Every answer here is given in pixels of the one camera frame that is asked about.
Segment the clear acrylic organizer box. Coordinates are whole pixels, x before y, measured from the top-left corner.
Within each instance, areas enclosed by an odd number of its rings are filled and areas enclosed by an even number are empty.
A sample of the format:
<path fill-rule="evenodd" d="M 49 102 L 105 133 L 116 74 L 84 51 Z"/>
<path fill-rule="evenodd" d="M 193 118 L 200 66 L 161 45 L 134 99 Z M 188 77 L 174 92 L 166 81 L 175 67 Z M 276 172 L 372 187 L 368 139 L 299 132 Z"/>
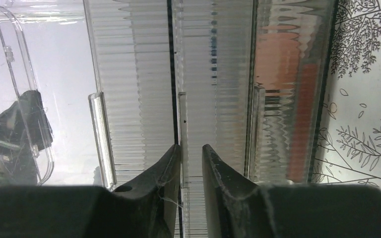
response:
<path fill-rule="evenodd" d="M 0 0 L 0 113 L 38 90 L 52 129 L 36 186 L 113 191 L 179 145 L 172 20 L 168 0 Z"/>

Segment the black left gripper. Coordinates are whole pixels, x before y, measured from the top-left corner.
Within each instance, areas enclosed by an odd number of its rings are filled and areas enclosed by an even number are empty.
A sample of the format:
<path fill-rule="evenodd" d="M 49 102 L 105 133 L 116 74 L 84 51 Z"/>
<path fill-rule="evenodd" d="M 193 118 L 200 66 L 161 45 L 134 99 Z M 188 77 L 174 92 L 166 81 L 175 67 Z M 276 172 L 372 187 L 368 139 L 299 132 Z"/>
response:
<path fill-rule="evenodd" d="M 52 144 L 41 93 L 28 90 L 0 113 L 0 186 L 39 185 L 37 158 Z"/>

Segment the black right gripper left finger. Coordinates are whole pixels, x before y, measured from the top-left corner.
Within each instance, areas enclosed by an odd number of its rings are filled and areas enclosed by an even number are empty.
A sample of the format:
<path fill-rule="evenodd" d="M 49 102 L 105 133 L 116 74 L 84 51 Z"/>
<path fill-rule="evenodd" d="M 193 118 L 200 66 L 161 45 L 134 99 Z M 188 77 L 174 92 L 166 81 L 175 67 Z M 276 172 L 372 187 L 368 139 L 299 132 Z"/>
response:
<path fill-rule="evenodd" d="M 100 186 L 1 186 L 0 238 L 172 238 L 181 147 L 113 191 Z"/>

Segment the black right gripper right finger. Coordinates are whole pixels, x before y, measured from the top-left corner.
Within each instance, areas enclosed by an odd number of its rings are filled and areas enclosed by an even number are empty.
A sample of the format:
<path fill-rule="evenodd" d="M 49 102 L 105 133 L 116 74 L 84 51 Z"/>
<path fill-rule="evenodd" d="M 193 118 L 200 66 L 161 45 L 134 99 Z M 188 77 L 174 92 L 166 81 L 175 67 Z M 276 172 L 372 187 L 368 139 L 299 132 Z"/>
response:
<path fill-rule="evenodd" d="M 255 184 L 202 147 L 210 238 L 381 238 L 381 190 Z"/>

